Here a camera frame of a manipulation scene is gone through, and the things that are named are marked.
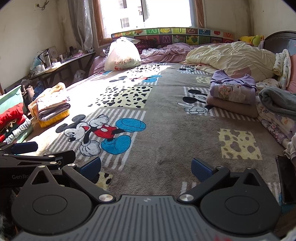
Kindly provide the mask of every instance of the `stack of folded clothes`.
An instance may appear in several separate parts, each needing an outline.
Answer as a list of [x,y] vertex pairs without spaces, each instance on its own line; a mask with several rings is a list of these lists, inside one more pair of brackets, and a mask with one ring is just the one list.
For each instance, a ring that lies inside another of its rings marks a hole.
[[0,142],[12,143],[30,127],[22,109],[23,103],[19,103],[0,114]]
[[70,112],[69,97],[64,83],[43,91],[28,108],[42,128],[66,118]]
[[258,116],[256,91],[255,80],[250,75],[234,79],[224,70],[217,70],[211,79],[207,104],[255,118]]

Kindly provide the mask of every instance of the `headboard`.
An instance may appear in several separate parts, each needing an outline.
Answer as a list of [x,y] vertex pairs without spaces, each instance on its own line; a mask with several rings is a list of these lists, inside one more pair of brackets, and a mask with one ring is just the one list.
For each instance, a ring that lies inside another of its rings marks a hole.
[[232,43],[234,41],[232,33],[205,28],[144,28],[111,34],[112,40],[122,36],[139,40],[153,40],[162,47],[179,42],[199,45]]
[[264,49],[281,53],[287,49],[290,55],[296,54],[296,31],[281,31],[269,35],[264,41]]

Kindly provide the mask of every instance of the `stuffed toy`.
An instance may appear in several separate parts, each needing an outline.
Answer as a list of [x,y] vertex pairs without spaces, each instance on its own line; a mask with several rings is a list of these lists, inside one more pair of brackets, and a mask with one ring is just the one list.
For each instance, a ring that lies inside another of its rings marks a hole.
[[258,47],[260,42],[264,40],[263,35],[256,35],[256,36],[243,36],[239,39],[242,42],[246,42],[249,44],[253,44],[254,46]]

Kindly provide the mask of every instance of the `table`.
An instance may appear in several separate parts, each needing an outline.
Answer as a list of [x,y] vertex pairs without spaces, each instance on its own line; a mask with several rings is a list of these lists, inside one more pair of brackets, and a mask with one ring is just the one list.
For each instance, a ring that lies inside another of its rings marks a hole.
[[[78,64],[79,64],[79,68],[83,71],[85,71],[86,74],[89,73],[89,70],[91,68],[91,64],[94,60],[94,56],[95,56],[95,51],[94,52],[91,52],[91,53],[86,53],[86,54],[83,54],[77,58],[73,58],[73,59],[70,59],[68,61],[65,61],[64,63],[62,63],[58,68],[55,68],[55,69],[48,69],[46,70],[45,72],[41,73],[41,74],[38,74],[38,75],[35,75],[31,78],[29,78],[30,80],[33,80],[33,79],[36,79],[38,78],[44,85],[45,88],[50,88],[52,87],[52,84],[54,82],[54,77],[56,74],[59,74],[59,77],[60,79],[62,79],[62,74],[61,74],[61,71],[65,70],[65,69],[68,69],[69,70],[69,73],[70,73],[70,76],[71,77],[74,77],[73,75],[73,72],[72,72],[72,69],[71,69],[71,66],[70,66],[70,63],[71,62],[74,62],[74,61],[78,61]],[[90,56],[90,59],[89,61],[87,62],[86,64],[86,67],[83,69],[83,66],[82,66],[82,63],[81,63],[81,59],[82,58],[85,58],[87,56]]]

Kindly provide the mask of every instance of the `curtain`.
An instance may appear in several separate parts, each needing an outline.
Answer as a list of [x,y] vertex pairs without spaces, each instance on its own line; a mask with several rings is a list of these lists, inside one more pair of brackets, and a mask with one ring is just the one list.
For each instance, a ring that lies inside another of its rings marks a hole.
[[94,45],[91,27],[92,0],[68,0],[69,13],[74,37],[81,50],[91,49]]

